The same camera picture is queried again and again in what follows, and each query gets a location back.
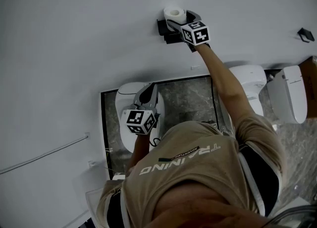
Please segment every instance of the wall outlet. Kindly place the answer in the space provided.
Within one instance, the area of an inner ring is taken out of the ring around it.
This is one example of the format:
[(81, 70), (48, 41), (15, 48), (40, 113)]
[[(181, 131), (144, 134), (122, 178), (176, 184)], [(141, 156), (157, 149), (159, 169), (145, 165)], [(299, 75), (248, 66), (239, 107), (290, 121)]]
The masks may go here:
[(86, 140), (90, 140), (90, 133), (85, 133)]
[(200, 68), (201, 68), (200, 65), (196, 65), (196, 66), (191, 66), (190, 70), (198, 70)]

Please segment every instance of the white wall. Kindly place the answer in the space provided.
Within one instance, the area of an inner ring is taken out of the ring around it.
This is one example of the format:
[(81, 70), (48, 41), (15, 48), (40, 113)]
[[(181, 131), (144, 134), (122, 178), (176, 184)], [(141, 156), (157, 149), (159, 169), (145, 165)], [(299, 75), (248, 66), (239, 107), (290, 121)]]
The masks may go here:
[(0, 225), (63, 227), (85, 212), (72, 182), (103, 159), (99, 91), (207, 74), (197, 53), (158, 35), (170, 4), (202, 16), (229, 65), (281, 67), (317, 54), (316, 42), (296, 39), (301, 27), (317, 37), (317, 0), (0, 0), (0, 169), (92, 136), (0, 175)]

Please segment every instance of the black sticker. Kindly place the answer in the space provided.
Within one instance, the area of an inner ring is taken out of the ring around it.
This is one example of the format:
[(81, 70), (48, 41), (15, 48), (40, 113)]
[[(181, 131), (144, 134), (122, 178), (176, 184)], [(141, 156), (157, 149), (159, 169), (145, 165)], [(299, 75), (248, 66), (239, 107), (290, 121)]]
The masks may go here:
[(130, 129), (130, 131), (132, 133), (135, 134), (145, 134), (145, 132), (143, 131), (143, 129), (141, 127), (138, 126), (128, 126), (128, 128)]
[(147, 121), (144, 124), (144, 127), (147, 130), (147, 132), (149, 132), (149, 130), (154, 125), (154, 123), (155, 123), (155, 118), (154, 118), (153, 114), (151, 114), (150, 117), (147, 119)]
[(198, 150), (198, 149), (199, 149), (199, 146), (197, 146), (196, 148), (194, 148), (194, 149), (192, 149), (192, 150), (190, 150), (190, 151), (184, 152), (184, 153), (182, 153), (182, 154), (178, 154), (178, 155), (176, 155), (174, 158), (170, 158), (170, 159), (169, 159), (169, 158), (159, 158), (158, 161), (159, 161), (159, 162), (170, 162), (170, 161), (172, 161), (172, 160), (174, 160), (174, 159), (177, 159), (177, 158), (179, 158), (179, 157), (187, 156), (187, 155), (189, 155), (189, 154), (195, 152), (195, 151)]
[(128, 124), (141, 124), (144, 111), (131, 111), (127, 120)]
[(190, 31), (183, 29), (183, 34), (184, 34), (184, 40), (190, 43), (193, 43), (193, 37)]
[(188, 24), (188, 26), (192, 28), (193, 30), (195, 30), (197, 28), (204, 27), (205, 25), (201, 21), (198, 21), (198, 22)]
[(208, 29), (205, 28), (199, 31), (195, 31), (194, 36), (195, 36), (196, 44), (206, 42), (209, 40)]

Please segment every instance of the toilet paper roll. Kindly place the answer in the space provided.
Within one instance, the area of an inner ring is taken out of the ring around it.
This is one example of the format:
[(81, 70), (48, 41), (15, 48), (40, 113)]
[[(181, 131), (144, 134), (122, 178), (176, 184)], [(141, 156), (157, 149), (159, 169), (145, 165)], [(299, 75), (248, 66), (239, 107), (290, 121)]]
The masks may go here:
[(164, 17), (165, 20), (173, 20), (179, 24), (186, 24), (187, 18), (186, 18), (186, 10), (180, 8), (180, 7), (166, 7), (164, 9)]

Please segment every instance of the wire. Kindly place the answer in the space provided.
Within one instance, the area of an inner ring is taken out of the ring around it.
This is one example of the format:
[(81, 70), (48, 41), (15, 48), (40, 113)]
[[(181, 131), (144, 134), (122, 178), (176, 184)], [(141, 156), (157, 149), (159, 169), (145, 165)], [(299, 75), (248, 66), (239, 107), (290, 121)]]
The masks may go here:
[(19, 164), (17, 164), (17, 165), (10, 166), (10, 167), (8, 167), (8, 168), (2, 169), (2, 170), (0, 170), (0, 175), (1, 175), (1, 174), (4, 174), (4, 173), (7, 173), (7, 172), (9, 172), (9, 171), (12, 171), (12, 170), (14, 170), (14, 169), (17, 169), (17, 168), (19, 168), (19, 167), (25, 166), (25, 165), (27, 165), (27, 164), (30, 164), (30, 163), (32, 163), (32, 162), (34, 162), (34, 161), (36, 161), (36, 160), (39, 160), (39, 159), (41, 159), (41, 158), (43, 158), (43, 157), (46, 157), (46, 156), (48, 156), (48, 155), (50, 155), (50, 154), (53, 154), (53, 153), (57, 152), (57, 151), (60, 151), (60, 150), (62, 150), (62, 149), (65, 149), (65, 148), (67, 148), (67, 147), (69, 147), (69, 146), (71, 146), (71, 145), (73, 145), (73, 144), (75, 144), (75, 143), (79, 143), (79, 142), (81, 142), (82, 140), (85, 140), (85, 139), (87, 139), (87, 138), (88, 138), (88, 136), (86, 136), (85, 138), (76, 140), (76, 141), (73, 142), (73, 143), (66, 144), (66, 145), (63, 145), (63, 146), (61, 146), (61, 147), (59, 147), (59, 148), (57, 148), (57, 149), (54, 149), (54, 150), (49, 151), (49, 152), (46, 152), (46, 153), (44, 153), (44, 154), (42, 154), (42, 155), (40, 155), (40, 156), (38, 156), (38, 157), (35, 157), (35, 158), (33, 158), (33, 159), (30, 159), (30, 160), (24, 161), (24, 162), (22, 162), (22, 163), (19, 163)]
[(108, 169), (108, 170), (114, 171), (115, 173), (119, 173), (118, 171), (115, 171), (115, 170), (113, 170), (113, 169), (110, 169), (110, 168), (107, 168), (107, 167), (104, 167), (104, 166), (103, 166), (103, 168), (106, 168), (106, 169)]
[(154, 144), (151, 143), (151, 141), (150, 141), (150, 144), (151, 144), (153, 147), (156, 147), (156, 146), (157, 146), (157, 143), (155, 142), (156, 139), (160, 141), (159, 138), (154, 138), (154, 139), (153, 139), (153, 143), (154, 143)]
[(218, 130), (219, 130), (219, 123), (218, 123), (218, 116), (217, 116), (216, 104), (215, 104), (215, 102), (214, 102), (214, 96), (213, 96), (213, 82), (212, 82), (212, 77), (211, 77), (211, 94), (212, 94), (213, 109), (214, 109), (214, 113), (215, 113), (215, 115), (216, 115), (217, 128), (218, 128)]

